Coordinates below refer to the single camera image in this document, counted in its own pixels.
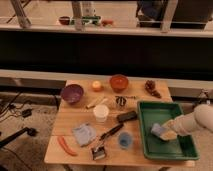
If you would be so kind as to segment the white gloved right hand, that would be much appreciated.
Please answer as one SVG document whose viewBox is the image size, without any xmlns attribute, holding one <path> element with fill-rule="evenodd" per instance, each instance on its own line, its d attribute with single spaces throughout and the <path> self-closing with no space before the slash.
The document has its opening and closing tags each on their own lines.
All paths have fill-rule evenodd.
<svg viewBox="0 0 213 171">
<path fill-rule="evenodd" d="M 168 141 L 177 138 L 177 133 L 173 129 L 173 123 L 173 120 L 168 120 L 162 125 L 162 127 L 166 129 L 166 131 L 161 135 L 163 140 Z"/>
</svg>

